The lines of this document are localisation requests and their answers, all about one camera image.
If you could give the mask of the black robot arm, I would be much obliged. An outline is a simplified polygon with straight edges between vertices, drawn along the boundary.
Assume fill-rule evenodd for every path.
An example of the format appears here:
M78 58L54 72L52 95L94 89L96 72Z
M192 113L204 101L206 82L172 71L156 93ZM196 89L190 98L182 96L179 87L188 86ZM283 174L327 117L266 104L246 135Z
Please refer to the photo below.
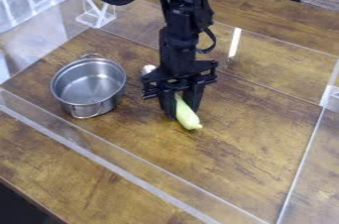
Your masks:
M182 93L191 109L196 110L206 85L216 81L218 63L198 60L198 54L211 52L200 49L199 35L215 36L214 10L208 0L159 0L166 26L159 31L160 64L142 77L143 96L158 98L167 116L176 117L179 104L175 94Z

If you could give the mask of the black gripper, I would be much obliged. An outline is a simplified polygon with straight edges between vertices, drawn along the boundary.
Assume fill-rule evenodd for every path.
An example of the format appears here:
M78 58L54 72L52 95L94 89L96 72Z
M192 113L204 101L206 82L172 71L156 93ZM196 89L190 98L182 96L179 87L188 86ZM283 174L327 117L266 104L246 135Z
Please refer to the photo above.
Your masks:
M158 97L160 108L170 119L176 118L175 91L183 91L183 99L194 111L199 110L206 84L218 80L215 60L196 60L194 70L182 75L171 74L163 66L140 76L144 99Z

